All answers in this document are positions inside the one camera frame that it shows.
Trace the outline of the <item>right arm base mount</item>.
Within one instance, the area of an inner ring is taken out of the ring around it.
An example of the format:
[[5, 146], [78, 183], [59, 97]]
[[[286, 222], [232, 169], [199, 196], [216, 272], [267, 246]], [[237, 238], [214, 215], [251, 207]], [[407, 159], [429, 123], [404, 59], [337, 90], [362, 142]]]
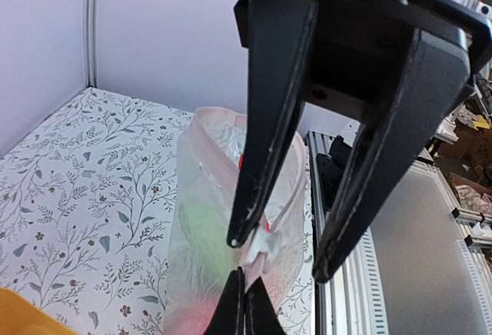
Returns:
[[340, 135], [335, 138], [329, 137], [329, 139], [332, 142], [327, 154], [318, 153], [316, 156], [316, 165], [321, 182], [322, 201], [326, 214], [334, 204], [352, 149]]

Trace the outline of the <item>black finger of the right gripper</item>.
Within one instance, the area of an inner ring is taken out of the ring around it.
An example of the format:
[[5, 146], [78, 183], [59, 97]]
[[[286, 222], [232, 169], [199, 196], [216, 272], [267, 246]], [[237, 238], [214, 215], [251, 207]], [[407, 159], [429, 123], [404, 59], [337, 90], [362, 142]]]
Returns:
[[250, 0], [248, 113], [227, 244], [256, 228], [304, 110], [304, 82], [317, 23], [316, 0]]

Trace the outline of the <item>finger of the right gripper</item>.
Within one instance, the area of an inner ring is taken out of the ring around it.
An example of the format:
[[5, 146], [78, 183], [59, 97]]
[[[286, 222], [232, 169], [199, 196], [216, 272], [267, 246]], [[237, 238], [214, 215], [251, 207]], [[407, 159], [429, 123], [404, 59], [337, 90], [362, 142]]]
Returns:
[[312, 267], [318, 283], [334, 276], [443, 118], [466, 97], [469, 77], [464, 43], [420, 29], [406, 40], [363, 116], [327, 213]]

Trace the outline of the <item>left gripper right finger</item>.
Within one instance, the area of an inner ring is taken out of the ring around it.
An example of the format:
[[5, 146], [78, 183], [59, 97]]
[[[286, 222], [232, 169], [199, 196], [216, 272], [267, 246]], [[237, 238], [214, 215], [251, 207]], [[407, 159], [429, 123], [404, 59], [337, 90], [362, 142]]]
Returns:
[[285, 335], [261, 277], [245, 294], [244, 315], [246, 335]]

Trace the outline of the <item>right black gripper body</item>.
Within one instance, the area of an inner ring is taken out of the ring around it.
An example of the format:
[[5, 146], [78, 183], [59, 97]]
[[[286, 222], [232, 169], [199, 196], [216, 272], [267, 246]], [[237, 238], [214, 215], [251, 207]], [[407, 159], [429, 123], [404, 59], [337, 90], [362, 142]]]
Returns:
[[360, 117], [400, 97], [442, 114], [491, 57], [491, 24], [451, 0], [238, 0], [248, 115], [298, 117], [306, 103]]

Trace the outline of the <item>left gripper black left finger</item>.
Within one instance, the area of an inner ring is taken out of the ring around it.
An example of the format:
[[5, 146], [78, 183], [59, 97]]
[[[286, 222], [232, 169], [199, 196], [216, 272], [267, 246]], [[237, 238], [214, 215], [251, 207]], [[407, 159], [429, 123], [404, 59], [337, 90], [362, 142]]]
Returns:
[[244, 272], [238, 267], [229, 273], [204, 335], [241, 335], [243, 333]]

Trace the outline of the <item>yellow plastic basket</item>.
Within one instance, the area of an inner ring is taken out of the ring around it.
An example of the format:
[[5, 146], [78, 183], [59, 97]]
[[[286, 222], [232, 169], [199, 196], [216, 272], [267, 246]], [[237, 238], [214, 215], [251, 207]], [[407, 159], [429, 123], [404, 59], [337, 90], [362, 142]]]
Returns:
[[1, 334], [73, 335], [75, 332], [39, 310], [16, 292], [2, 288]]

